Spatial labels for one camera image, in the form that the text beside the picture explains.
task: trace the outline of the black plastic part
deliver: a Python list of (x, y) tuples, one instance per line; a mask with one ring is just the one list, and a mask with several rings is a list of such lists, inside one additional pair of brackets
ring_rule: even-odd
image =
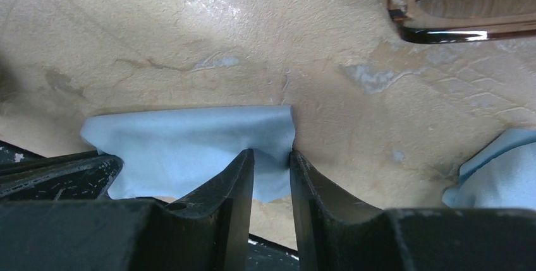
[(119, 158), (96, 152), (0, 165), (0, 200), (95, 200), (122, 165)]
[(102, 196), (121, 161), (96, 152), (45, 159), (3, 143), (0, 234), (9, 251), (0, 251), (0, 270), (268, 270), (262, 253), (293, 258), (248, 243), (253, 163), (244, 150), (170, 204), (73, 202)]
[(300, 270), (536, 270), (536, 213), (392, 209), (355, 198), (291, 153)]
[(248, 271), (299, 271), (298, 252), (250, 234)]

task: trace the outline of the beige surface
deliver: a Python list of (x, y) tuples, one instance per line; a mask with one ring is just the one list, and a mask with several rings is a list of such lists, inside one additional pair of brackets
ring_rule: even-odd
[[(377, 0), (0, 0), (1, 139), (88, 149), (86, 117), (295, 106), (296, 146), (379, 207), (439, 205), (457, 167), (536, 123), (536, 40), (400, 41)], [(289, 198), (251, 231), (295, 246)]]

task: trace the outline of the light blue cloth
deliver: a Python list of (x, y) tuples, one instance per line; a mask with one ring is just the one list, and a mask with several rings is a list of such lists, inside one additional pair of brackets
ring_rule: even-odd
[(124, 162), (108, 189), (112, 199), (179, 199), (246, 148), (255, 154), (253, 198), (270, 202), (290, 194), (288, 156), (295, 137), (290, 105), (96, 116), (87, 119), (80, 134)]
[(536, 210), (536, 131), (509, 129), (460, 167), (443, 194), (451, 208)]

